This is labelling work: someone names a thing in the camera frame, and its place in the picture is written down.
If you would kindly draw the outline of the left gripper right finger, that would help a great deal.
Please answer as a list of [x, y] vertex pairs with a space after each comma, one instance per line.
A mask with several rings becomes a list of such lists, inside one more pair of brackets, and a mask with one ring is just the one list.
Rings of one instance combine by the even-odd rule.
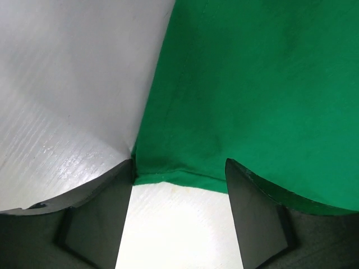
[[297, 195], [225, 163], [244, 268], [357, 268], [358, 212]]

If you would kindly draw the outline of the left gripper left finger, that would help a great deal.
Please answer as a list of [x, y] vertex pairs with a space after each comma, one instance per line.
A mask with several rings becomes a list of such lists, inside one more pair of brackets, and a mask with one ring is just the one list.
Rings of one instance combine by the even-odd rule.
[[29, 208], [1, 212], [2, 268], [115, 268], [134, 165]]

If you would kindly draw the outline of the green t shirt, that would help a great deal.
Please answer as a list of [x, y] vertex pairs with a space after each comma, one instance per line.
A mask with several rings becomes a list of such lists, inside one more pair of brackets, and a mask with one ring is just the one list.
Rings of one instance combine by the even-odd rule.
[[137, 184], [225, 193], [234, 159], [358, 210], [358, 2], [176, 1], [132, 155]]

